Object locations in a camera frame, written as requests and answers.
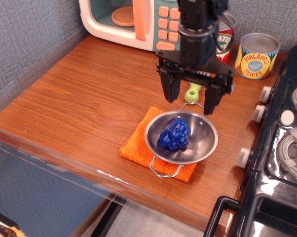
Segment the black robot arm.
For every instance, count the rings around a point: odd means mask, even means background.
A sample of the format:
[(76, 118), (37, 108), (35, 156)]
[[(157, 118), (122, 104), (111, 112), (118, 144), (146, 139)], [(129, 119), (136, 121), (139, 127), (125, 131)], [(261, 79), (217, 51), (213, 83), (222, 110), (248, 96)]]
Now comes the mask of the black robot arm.
[(179, 95), (181, 81), (206, 87), (204, 114), (213, 113), (225, 93), (233, 91), (236, 70), (216, 56), (219, 22), (227, 21), (223, 13), (226, 0), (180, 0), (181, 13), (178, 31), (180, 49), (160, 50), (157, 71), (165, 99), (172, 103)]

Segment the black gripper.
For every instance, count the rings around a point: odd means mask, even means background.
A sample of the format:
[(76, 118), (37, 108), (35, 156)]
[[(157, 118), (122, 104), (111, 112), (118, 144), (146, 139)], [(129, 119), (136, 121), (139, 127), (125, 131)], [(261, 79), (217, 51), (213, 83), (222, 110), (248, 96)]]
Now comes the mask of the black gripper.
[(182, 80), (200, 84), (206, 87), (204, 114), (210, 115), (222, 94), (232, 93), (236, 74), (216, 56), (219, 25), (209, 24), (204, 29), (195, 30), (180, 24), (179, 33), (179, 50), (159, 50), (156, 53), (164, 97), (173, 103), (179, 96)]

